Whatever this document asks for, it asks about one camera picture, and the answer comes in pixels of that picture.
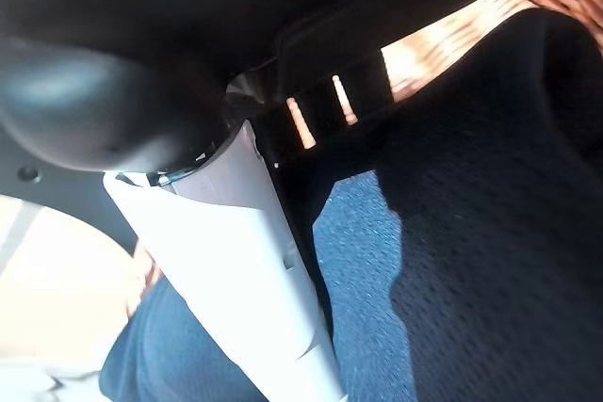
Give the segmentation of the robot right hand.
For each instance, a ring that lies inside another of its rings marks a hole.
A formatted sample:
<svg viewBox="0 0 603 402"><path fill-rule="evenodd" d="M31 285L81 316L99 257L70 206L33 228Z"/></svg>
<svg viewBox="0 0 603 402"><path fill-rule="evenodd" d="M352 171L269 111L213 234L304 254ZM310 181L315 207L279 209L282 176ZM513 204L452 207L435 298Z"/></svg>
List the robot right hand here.
<svg viewBox="0 0 603 402"><path fill-rule="evenodd" d="M164 275L100 374L112 401L346 401L311 215L385 115L311 152L282 123L473 0L1 0L1 126L100 174Z"/></svg>

